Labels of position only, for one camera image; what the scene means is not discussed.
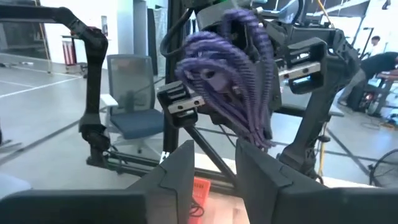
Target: purple braided cable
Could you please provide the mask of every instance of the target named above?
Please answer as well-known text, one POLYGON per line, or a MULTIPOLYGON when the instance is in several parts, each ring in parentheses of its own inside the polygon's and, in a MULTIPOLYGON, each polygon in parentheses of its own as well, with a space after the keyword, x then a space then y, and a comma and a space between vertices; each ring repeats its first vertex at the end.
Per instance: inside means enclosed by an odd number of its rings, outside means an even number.
POLYGON ((259 27, 258 19, 251 11, 227 11, 222 22, 225 37, 231 33, 231 20, 248 27, 266 66, 265 86, 261 87, 261 93, 257 89, 260 79, 256 66, 249 57, 228 39, 211 32, 199 32, 186 39, 185 58, 177 64, 175 75, 201 95, 206 104, 232 122, 239 129, 238 135, 257 147, 268 149, 273 144, 265 139, 264 128, 271 128, 267 105, 274 69, 273 49, 271 43, 268 44, 265 30, 259 27), (241 93, 243 98, 240 101, 236 100, 233 87, 241 93), (232 100, 227 101, 225 95, 232 96, 232 100))

